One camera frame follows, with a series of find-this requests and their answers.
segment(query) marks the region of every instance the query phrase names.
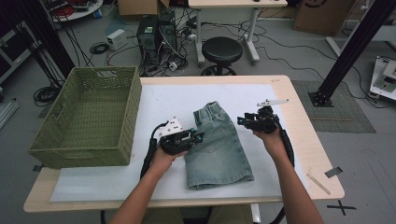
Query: floor mat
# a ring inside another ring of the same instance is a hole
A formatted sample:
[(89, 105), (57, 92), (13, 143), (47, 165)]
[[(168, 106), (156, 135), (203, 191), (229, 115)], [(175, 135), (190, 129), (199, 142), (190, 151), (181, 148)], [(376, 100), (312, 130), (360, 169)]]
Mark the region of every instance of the floor mat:
[(338, 86), (332, 96), (334, 107), (314, 107), (308, 96), (317, 91), (322, 81), (292, 81), (305, 112), (317, 132), (328, 133), (375, 133), (358, 103), (344, 84)]

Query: blue denim garment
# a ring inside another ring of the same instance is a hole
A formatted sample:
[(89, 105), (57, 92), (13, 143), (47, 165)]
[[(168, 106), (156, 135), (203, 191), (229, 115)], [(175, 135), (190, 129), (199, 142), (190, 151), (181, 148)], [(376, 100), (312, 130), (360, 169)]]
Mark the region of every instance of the blue denim garment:
[(184, 156), (189, 189), (213, 189), (254, 180), (233, 122), (218, 102), (194, 112), (204, 142)]

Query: computer tower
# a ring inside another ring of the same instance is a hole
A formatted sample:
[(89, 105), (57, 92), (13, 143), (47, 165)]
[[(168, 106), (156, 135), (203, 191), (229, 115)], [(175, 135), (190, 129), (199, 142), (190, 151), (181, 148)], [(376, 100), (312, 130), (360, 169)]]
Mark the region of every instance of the computer tower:
[(137, 41), (139, 42), (142, 59), (156, 60), (159, 47), (158, 16), (144, 15), (137, 28)]
[(174, 10), (165, 10), (158, 20), (163, 50), (177, 50), (176, 19)]

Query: person's right hand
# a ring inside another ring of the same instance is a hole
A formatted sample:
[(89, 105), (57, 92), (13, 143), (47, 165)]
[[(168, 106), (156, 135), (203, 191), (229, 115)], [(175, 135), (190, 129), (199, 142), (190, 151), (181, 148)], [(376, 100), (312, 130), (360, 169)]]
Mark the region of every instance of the person's right hand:
[(276, 129), (272, 133), (253, 131), (253, 134), (258, 136), (264, 142), (265, 148), (273, 160), (288, 158), (285, 146), (283, 145), (282, 139), (280, 138), (279, 129)]

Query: green basket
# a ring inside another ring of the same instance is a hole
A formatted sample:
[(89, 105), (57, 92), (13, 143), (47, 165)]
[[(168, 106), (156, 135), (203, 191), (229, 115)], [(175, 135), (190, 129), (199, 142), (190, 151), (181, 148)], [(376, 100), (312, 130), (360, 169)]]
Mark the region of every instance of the green basket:
[(141, 91), (137, 67), (74, 68), (29, 153), (54, 169), (128, 165)]

